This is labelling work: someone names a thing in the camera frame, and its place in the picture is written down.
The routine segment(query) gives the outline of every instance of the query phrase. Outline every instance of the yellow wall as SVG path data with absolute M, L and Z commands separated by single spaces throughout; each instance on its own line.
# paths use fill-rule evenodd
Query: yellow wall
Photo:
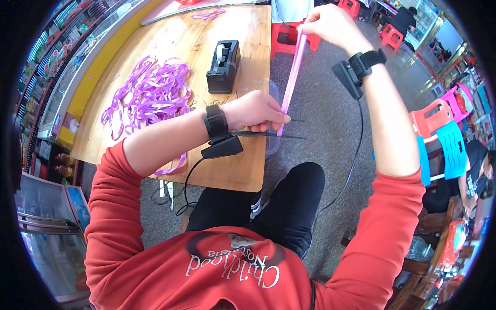
M 90 98 L 93 89 L 103 74 L 103 71 L 107 68 L 114 55 L 121 48 L 124 42 L 131 36 L 131 34 L 133 34 L 133 32 L 141 26 L 139 21 L 160 2 L 162 2 L 162 0 L 151 0 L 150 3 L 136 12 L 133 17 L 123 24 L 119 30 L 117 30 L 117 32 L 108 40 L 106 45 L 96 56 L 93 63 L 84 74 L 83 79 L 79 83 L 67 109 L 67 113 L 74 115 L 76 120 L 80 120 L 84 107 L 86 106 L 86 102 Z M 73 140 L 74 134 L 70 132 L 69 129 L 62 127 L 55 143 L 71 149 Z

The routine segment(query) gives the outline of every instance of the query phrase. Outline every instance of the red plastic stool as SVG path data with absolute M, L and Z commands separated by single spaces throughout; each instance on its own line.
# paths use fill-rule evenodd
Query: red plastic stool
M 292 41 L 296 41 L 298 31 L 296 27 L 300 24 L 303 24 L 305 20 L 297 21 L 293 23 L 275 23 L 272 24 L 272 34 L 271 34 L 271 42 L 270 42 L 270 59 L 274 59 L 274 56 L 277 52 L 279 53 L 287 53 L 287 54 L 295 54 L 296 45 L 282 44 L 277 42 L 277 37 L 279 33 L 287 33 L 288 39 Z M 316 51 L 318 45 L 320 43 L 320 37 L 315 34 L 311 34 L 307 36 L 307 39 L 310 41 L 310 49 L 312 51 Z
M 290 28 L 288 39 L 296 42 L 298 39 L 298 30 L 296 28 Z M 318 49 L 318 45 L 320 44 L 320 37 L 316 34 L 307 34 L 307 40 L 310 42 L 310 49 L 312 51 L 316 51 Z
M 382 45 L 386 46 L 386 44 L 389 44 L 393 47 L 394 53 L 396 53 L 401 45 L 401 42 L 403 41 L 403 34 L 401 34 L 401 32 L 399 32 L 396 28 L 389 24 L 382 31 L 381 35 Z
M 434 112 L 426 118 L 427 112 Z M 426 108 L 409 113 L 415 135 L 425 139 L 432 138 L 432 133 L 453 121 L 453 112 L 443 99 L 436 99 Z
M 355 19 L 358 17 L 358 11 L 360 10 L 360 3 L 356 0 L 340 0 L 338 7 L 344 9 L 351 18 Z

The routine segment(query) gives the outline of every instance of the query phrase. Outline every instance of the sneaker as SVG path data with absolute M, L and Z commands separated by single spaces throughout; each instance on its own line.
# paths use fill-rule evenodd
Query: sneaker
M 258 212 L 260 212 L 261 202 L 262 202 L 262 196 L 260 195 L 260 197 L 258 198 L 257 202 L 255 204 L 252 204 L 251 205 L 251 212 L 252 213 L 257 213 L 258 214 Z

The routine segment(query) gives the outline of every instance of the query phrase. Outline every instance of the red sweatshirt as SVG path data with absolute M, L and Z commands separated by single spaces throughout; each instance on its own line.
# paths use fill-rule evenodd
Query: red sweatshirt
M 309 309 L 309 275 L 291 250 L 241 227 L 186 232 L 143 249 L 141 177 L 122 142 L 107 149 L 93 180 L 86 228 L 90 301 L 104 309 Z M 357 233 L 324 285 L 315 309 L 383 309 L 408 252 L 425 192 L 420 172 L 377 174 Z

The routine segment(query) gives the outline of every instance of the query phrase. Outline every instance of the purple ribbon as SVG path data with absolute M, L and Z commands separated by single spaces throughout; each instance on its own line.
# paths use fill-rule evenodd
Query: purple ribbon
M 305 45 L 307 43 L 307 35 L 298 31 L 298 38 L 296 39 L 296 51 L 295 57 L 293 58 L 293 65 L 291 66 L 291 71 L 289 72 L 288 84 L 286 85 L 286 92 L 284 93 L 284 99 L 282 100 L 281 112 L 284 114 L 288 113 L 289 103 L 291 102 L 291 97 L 293 96 L 293 90 L 295 89 L 296 77 L 298 76 L 298 71 L 300 71 L 300 65 L 302 64 L 303 51 L 305 50 Z M 284 124 L 277 131 L 277 136 L 282 136 L 282 129 Z
M 177 60 L 181 63 L 170 63 Z M 112 140 L 117 141 L 123 132 L 130 135 L 134 130 L 141 129 L 142 123 L 151 125 L 188 113 L 190 109 L 186 103 L 191 96 L 191 89 L 185 85 L 188 74 L 188 65 L 179 58 L 170 58 L 162 66 L 157 64 L 155 56 L 146 56 L 140 60 L 124 86 L 115 92 L 111 105 L 102 113 L 101 123 L 109 123 Z M 126 103 L 124 98 L 129 93 L 132 98 Z M 112 127 L 115 111 L 119 111 L 120 120 L 117 136 L 114 135 Z M 123 112 L 130 120 L 129 125 L 124 126 Z M 181 167 L 185 159 L 186 153 L 181 155 L 177 167 L 154 174 L 171 173 Z
M 225 12 L 226 12 L 226 10 L 224 10 L 223 8 L 218 8 L 215 11 L 207 11 L 207 12 L 203 12 L 200 14 L 192 15 L 191 18 L 201 18 L 202 20 L 206 20 L 208 18 L 214 19 L 218 15 L 225 13 Z

